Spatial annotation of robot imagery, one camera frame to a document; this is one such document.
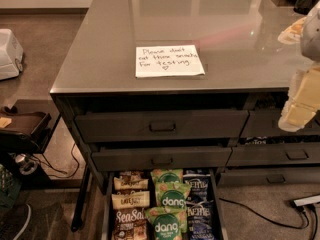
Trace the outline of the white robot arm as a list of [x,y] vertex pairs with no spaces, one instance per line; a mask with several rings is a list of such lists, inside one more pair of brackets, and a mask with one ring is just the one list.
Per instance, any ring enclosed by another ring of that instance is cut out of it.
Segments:
[[292,77],[278,127],[287,132],[303,129],[320,110],[320,2],[278,36],[283,44],[300,45],[301,54],[313,61]]

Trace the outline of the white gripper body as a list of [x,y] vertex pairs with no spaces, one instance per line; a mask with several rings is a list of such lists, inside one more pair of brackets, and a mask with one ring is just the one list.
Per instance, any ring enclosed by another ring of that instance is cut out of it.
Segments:
[[320,65],[298,70],[292,77],[288,100],[282,109],[278,127],[287,132],[303,129],[320,110]]

